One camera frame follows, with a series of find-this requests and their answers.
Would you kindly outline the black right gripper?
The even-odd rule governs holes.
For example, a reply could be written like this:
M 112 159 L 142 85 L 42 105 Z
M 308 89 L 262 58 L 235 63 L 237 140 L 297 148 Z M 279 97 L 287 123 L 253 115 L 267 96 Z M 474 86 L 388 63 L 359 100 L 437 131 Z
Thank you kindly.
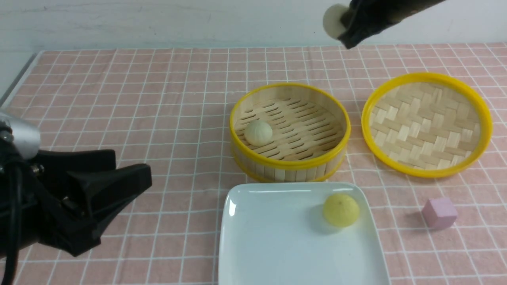
M 337 39 L 347 50 L 402 20 L 442 3 L 443 0 L 352 0 L 340 21 L 345 31 Z

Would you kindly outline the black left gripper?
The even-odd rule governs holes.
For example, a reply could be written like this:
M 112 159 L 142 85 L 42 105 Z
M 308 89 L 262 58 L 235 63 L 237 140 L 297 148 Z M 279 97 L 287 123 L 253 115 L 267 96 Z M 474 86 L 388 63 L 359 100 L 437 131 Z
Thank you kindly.
M 109 224 L 152 186 L 145 163 L 116 169 L 112 149 L 40 150 L 24 159 L 1 141 L 1 257 L 35 243 L 73 257 L 101 244 Z

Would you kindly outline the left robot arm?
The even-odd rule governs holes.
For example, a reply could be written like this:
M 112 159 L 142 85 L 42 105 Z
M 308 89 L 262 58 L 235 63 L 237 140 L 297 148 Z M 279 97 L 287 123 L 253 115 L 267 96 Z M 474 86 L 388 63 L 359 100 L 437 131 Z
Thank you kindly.
M 152 186 L 145 163 L 116 167 L 112 149 L 41 147 L 40 130 L 1 112 L 1 257 L 13 245 L 10 193 L 21 190 L 19 249 L 35 243 L 77 257 L 101 244 L 116 216 Z

